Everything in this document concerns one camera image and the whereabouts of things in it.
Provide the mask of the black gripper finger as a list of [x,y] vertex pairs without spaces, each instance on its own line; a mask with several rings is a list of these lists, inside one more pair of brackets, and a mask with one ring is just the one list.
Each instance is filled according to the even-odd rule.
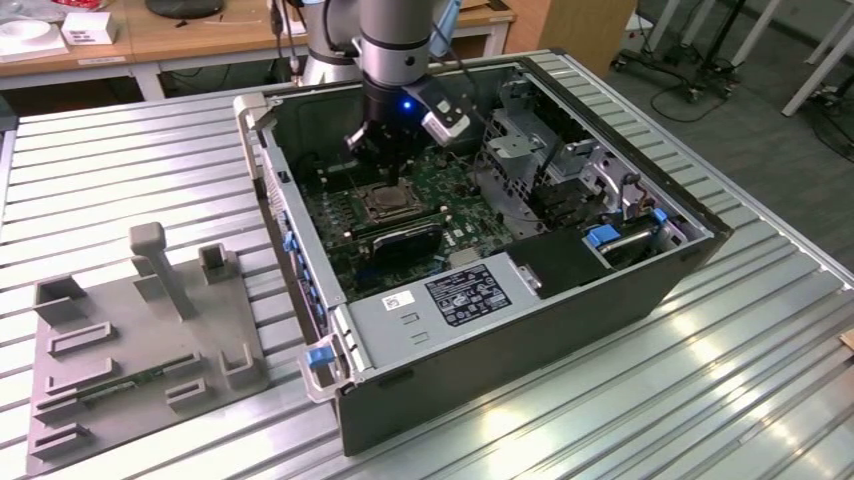
[[400,172],[406,169],[406,163],[415,160],[429,146],[429,134],[423,130],[413,130],[398,138],[394,145],[391,163],[391,186],[396,187]]
[[383,172],[384,182],[390,187],[399,184],[399,140],[398,130],[379,123],[364,123],[356,132],[344,138],[350,156]]

